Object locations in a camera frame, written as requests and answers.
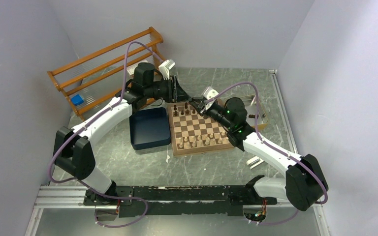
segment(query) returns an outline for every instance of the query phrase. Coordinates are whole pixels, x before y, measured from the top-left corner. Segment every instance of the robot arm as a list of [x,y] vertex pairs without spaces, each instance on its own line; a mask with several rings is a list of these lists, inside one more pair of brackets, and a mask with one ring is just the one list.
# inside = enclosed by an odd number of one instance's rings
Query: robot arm
[[[116,196],[115,182],[96,167],[92,146],[95,146],[115,125],[141,109],[148,98],[162,98],[165,102],[188,101],[201,115],[209,116],[219,122],[227,130],[229,141],[235,147],[260,157],[283,175],[284,178],[264,176],[254,178],[247,184],[249,188],[253,184],[254,193],[251,193],[251,197],[256,199],[257,197],[288,199],[297,209],[305,211],[323,195],[322,189],[315,179],[289,157],[300,160],[310,168],[328,190],[315,157],[309,154],[302,157],[282,149],[269,140],[259,139],[254,128],[246,122],[247,111],[240,98],[234,97],[227,100],[223,107],[215,101],[207,103],[207,98],[218,94],[211,87],[204,91],[203,97],[192,98],[183,91],[174,76],[170,76],[168,80],[162,79],[154,82],[154,71],[153,65],[140,63],[135,69],[134,79],[132,82],[130,81],[130,86],[127,86],[125,90],[122,102],[113,107],[114,104],[119,102],[120,94],[117,94],[105,108],[92,116],[89,120],[96,116],[100,117],[63,149],[55,164],[98,192]],[[72,130],[62,127],[56,135],[54,153],[74,132],[84,127],[89,120],[73,127]],[[269,144],[278,147],[279,151],[270,148]],[[280,151],[289,153],[289,156],[282,155]],[[99,200],[103,203],[111,201],[103,197],[99,197]]]

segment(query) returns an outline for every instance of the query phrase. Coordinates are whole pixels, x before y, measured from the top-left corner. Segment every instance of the black metal base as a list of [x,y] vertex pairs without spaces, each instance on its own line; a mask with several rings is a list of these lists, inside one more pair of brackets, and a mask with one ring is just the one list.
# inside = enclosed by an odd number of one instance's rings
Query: black metal base
[[[149,208],[146,215],[224,214],[243,216],[243,205],[262,205],[263,198],[243,185],[230,186],[117,186],[117,195],[145,199]],[[267,205],[275,205],[275,198],[265,198]],[[86,193],[86,206],[105,205],[93,192]],[[140,201],[121,202],[119,217],[141,215],[145,205]]]

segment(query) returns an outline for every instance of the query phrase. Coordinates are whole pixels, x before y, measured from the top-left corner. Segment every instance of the wooden chessboard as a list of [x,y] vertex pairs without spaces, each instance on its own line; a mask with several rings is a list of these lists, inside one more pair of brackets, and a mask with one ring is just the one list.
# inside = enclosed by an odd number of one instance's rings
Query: wooden chessboard
[[213,119],[200,116],[191,105],[170,104],[167,112],[174,156],[234,148],[224,128]]

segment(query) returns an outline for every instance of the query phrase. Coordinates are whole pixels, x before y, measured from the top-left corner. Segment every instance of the blue box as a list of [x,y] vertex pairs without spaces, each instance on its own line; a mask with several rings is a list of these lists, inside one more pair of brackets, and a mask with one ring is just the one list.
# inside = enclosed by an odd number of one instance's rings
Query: blue box
[[147,109],[130,116],[129,134],[135,150],[169,145],[172,137],[166,109]]

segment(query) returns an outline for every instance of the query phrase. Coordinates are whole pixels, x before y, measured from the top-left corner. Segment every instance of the wooden rack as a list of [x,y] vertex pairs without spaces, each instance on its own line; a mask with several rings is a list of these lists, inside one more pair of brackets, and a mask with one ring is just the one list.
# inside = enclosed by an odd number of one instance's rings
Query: wooden rack
[[[56,80],[55,76],[58,75],[58,74],[60,74],[60,73],[62,73],[62,72],[64,72],[64,71],[67,71],[67,70],[72,69],[72,68],[74,68],[76,66],[79,66],[79,65],[81,65],[81,64],[83,64],[83,63],[85,63],[85,62],[87,62],[87,61],[89,61],[91,59],[99,57],[99,56],[101,56],[101,55],[103,55],[103,54],[105,54],[107,52],[110,52],[110,51],[112,51],[112,50],[114,50],[114,49],[116,49],[118,47],[121,47],[121,46],[123,46],[123,45],[125,45],[125,44],[127,44],[129,42],[132,42],[134,40],[138,40],[139,38],[141,38],[141,37],[143,37],[143,36],[145,36],[147,34],[150,34],[150,37],[151,37],[152,41],[149,42],[149,43],[147,43],[147,44],[145,44],[145,45],[147,47],[151,48],[162,60],[165,60],[165,58],[161,55],[161,53],[157,49],[157,44],[163,42],[163,37],[153,27],[149,27],[147,30],[145,30],[143,32],[140,32],[140,33],[138,33],[136,35],[133,35],[133,36],[131,36],[129,38],[126,38],[126,39],[124,39],[122,41],[119,41],[117,43],[114,43],[111,46],[108,46],[108,47],[103,48],[103,49],[101,49],[99,51],[96,51],[96,52],[94,52],[92,54],[89,54],[89,55],[87,55],[87,56],[85,56],[83,58],[80,58],[80,59],[78,59],[76,61],[73,61],[73,62],[71,62],[71,63],[69,63],[67,65],[64,65],[64,66],[62,66],[62,67],[60,67],[58,69],[55,69],[53,71],[47,71],[48,76],[52,80],[52,82],[53,82],[54,86],[56,87],[56,89],[58,91],[62,92],[62,94],[66,98],[67,102],[72,107],[72,110],[74,111],[74,113],[80,119],[82,119],[84,121],[85,119],[83,118],[83,113],[85,113],[85,112],[89,111],[90,109],[94,108],[95,106],[97,106],[97,105],[105,102],[106,100],[113,98],[116,93],[118,93],[119,91],[121,91],[121,89],[117,89],[115,91],[112,91],[111,93],[104,95],[102,98],[97,99],[97,100],[95,100],[95,101],[93,101],[91,103],[88,103],[86,106],[84,106],[84,107],[82,107],[80,109],[77,109],[76,106],[72,103],[70,96],[73,95],[73,94],[75,94],[75,93],[77,93],[78,91],[80,91],[80,90],[82,90],[84,88],[87,88],[87,87],[89,87],[89,86],[91,86],[91,85],[93,85],[93,84],[95,84],[95,83],[97,83],[97,82],[99,82],[99,81],[101,81],[101,80],[103,80],[103,79],[105,79],[105,78],[107,78],[107,77],[115,74],[115,73],[118,73],[118,72],[122,71],[124,69],[124,66],[122,65],[122,66],[119,66],[119,67],[117,67],[115,69],[112,69],[109,72],[107,72],[105,74],[102,74],[102,75],[100,75],[100,76],[98,76],[96,78],[93,78],[90,81],[87,81],[87,82],[85,82],[85,83],[83,83],[83,84],[81,84],[81,85],[79,85],[79,86],[77,86],[77,87],[75,87],[73,89],[70,89],[68,91],[66,91],[65,88],[67,88],[70,85],[74,85],[74,84],[76,84],[78,82],[81,82],[84,78],[86,78],[86,77],[88,77],[90,75],[93,75],[93,74],[97,73],[98,71],[101,71],[101,70],[103,70],[103,69],[105,69],[105,68],[107,68],[107,67],[109,67],[111,65],[114,65],[114,64],[116,64],[116,63],[124,60],[125,55],[119,56],[119,57],[117,57],[115,59],[112,59],[112,60],[106,62],[106,63],[103,63],[102,65],[99,65],[99,66],[97,66],[95,68],[92,68],[92,69],[90,69],[90,70],[88,70],[88,71],[86,71],[86,72],[84,72],[84,73],[82,73],[80,75],[77,75],[77,76],[75,76],[75,77],[73,77],[73,78],[71,78],[71,79],[69,79],[69,80],[67,80],[67,81],[65,81],[63,83],[59,83]],[[134,49],[134,50],[130,51],[128,53],[128,56],[129,57],[133,56],[133,55],[135,55],[137,53],[142,52],[143,50],[145,50],[144,47],[139,47],[137,49]],[[150,56],[151,56],[151,53],[146,53],[146,54],[144,54],[144,55],[142,55],[142,56],[140,56],[140,57],[138,57],[136,59],[128,61],[127,62],[127,66],[133,65],[133,64],[135,64],[135,63],[137,63],[137,62],[139,62],[139,61],[141,61],[141,60],[143,60],[145,58],[148,58]],[[154,57],[154,63],[155,63],[156,67],[159,66],[159,60],[156,59],[156,57]],[[154,102],[154,100],[150,99],[149,101],[147,101],[147,104],[151,104],[153,102]]]

